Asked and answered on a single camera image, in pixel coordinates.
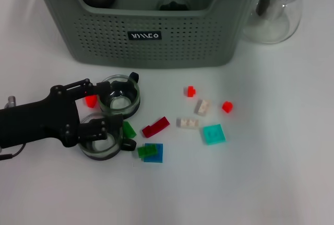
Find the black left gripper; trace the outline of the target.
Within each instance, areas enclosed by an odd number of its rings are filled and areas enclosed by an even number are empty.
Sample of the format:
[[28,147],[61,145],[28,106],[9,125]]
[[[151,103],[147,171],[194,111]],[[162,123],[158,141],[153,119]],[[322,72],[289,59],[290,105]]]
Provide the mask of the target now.
[[73,147],[78,141],[105,140],[121,136],[123,115],[104,115],[80,123],[76,100],[111,93],[108,81],[93,85],[90,79],[65,86],[54,86],[38,102],[1,110],[1,148],[9,148],[46,138]]

